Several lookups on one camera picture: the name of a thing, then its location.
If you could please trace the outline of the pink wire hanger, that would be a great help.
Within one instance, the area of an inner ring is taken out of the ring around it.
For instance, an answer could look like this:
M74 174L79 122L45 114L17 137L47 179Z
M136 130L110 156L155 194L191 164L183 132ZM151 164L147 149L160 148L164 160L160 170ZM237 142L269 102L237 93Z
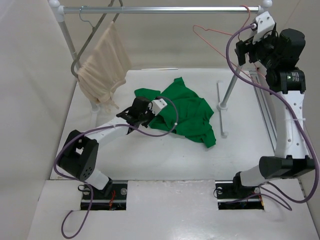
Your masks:
M226 44L239 29L250 24L257 16L249 6L240 5L245 13L216 14L213 19L192 21L194 34L192 57L195 68L227 68Z

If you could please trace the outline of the green t shirt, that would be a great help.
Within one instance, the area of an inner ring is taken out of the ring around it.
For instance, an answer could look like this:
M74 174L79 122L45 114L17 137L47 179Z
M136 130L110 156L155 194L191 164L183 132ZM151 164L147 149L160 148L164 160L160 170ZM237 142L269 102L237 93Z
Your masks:
M203 143L207 148L216 144L216 137L210 124L214 111L204 98L185 85L182 77L175 78L164 91L139 88L134 91L137 97L145 97L152 101L156 97L166 97L168 103L161 112L149 123L149 127L168 132L175 122L174 134Z

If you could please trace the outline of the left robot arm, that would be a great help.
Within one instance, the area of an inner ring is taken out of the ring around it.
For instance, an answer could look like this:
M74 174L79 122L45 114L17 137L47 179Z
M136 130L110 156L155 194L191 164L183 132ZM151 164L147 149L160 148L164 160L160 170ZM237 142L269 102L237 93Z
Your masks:
M98 150L130 134L140 125L148 127L160 111L158 106L156 100L138 96L132 106L89 133L73 130L64 144L66 149L57 157L57 166L74 179L91 185L98 197L107 198L111 194L113 180L96 167Z

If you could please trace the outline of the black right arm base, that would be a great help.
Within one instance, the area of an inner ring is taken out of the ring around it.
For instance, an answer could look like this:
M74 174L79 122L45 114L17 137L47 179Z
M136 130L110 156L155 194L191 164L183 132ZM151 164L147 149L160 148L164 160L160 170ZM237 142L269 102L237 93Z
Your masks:
M264 210L257 186L236 189L232 180L217 180L213 195L219 210Z

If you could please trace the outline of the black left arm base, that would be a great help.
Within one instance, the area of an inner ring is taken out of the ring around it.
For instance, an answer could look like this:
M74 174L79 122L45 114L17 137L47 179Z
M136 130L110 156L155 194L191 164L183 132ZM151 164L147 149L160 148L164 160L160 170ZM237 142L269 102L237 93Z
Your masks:
M82 193L80 209L88 210L90 205L91 193L86 184L79 185L78 191ZM104 196L96 188L93 189L93 211L125 211L127 208L128 181L116 180L113 182L110 192Z

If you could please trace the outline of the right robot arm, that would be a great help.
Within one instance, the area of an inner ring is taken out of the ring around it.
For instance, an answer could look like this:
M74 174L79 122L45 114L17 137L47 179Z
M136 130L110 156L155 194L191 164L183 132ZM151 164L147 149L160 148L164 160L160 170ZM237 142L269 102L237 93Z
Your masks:
M260 62L266 68L267 86L253 82L251 86L272 96L276 120L274 156L262 156L257 166L235 175L231 191L237 197L247 194L250 187L270 184L275 179L294 179L311 171L315 172L315 178L309 195L302 200L291 198L290 201L306 203L316 192L319 163L303 129L306 77L296 66L305 45L302 32L287 28L278 33L276 27L256 30L249 39L236 43L240 66L245 64L248 54L250 63Z

